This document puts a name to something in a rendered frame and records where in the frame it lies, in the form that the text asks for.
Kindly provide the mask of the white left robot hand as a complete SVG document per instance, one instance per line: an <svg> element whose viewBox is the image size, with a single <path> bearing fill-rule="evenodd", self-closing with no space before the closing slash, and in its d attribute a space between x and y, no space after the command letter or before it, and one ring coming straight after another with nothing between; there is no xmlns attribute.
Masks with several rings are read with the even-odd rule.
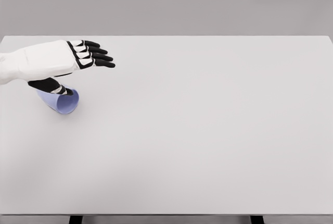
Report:
<svg viewBox="0 0 333 224"><path fill-rule="evenodd" d="M73 95L73 91L55 80L55 77L91 67L116 66L113 58L107 55L107 50L88 40L57 40L28 46L21 51L18 78L49 94Z"/></svg>

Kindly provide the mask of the light blue cup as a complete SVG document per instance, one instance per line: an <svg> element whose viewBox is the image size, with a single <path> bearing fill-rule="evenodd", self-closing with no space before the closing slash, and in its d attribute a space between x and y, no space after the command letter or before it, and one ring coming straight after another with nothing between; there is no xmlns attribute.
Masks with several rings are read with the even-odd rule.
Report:
<svg viewBox="0 0 333 224"><path fill-rule="evenodd" d="M40 90L36 90L41 100L54 111L60 114L69 114L73 112L79 103L79 94L74 88L64 85L66 89L70 89L73 95L60 95L46 93Z"/></svg>

